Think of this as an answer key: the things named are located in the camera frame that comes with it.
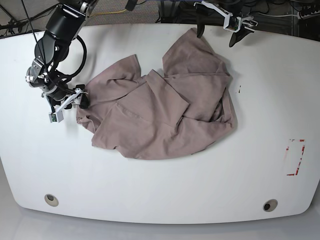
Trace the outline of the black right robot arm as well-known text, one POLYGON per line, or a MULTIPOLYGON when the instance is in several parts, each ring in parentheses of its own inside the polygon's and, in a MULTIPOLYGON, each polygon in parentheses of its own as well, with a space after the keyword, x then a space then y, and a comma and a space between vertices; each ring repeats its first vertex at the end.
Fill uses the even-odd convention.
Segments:
POLYGON ((26 81, 32 88, 42 89, 43 94, 48 96, 52 108, 69 97, 74 99, 66 105, 66 109, 70 109, 76 101, 79 101, 81 109, 86 109, 89 106, 85 86, 79 84, 70 89, 68 83, 85 66, 87 47, 79 36, 79 31, 97 3, 96 0, 60 0, 47 22, 43 37, 36 41, 35 58, 27 71, 26 81), (74 73, 64 74, 58 71, 57 67, 67 58, 73 40, 78 40, 82 46, 82 61, 74 73))

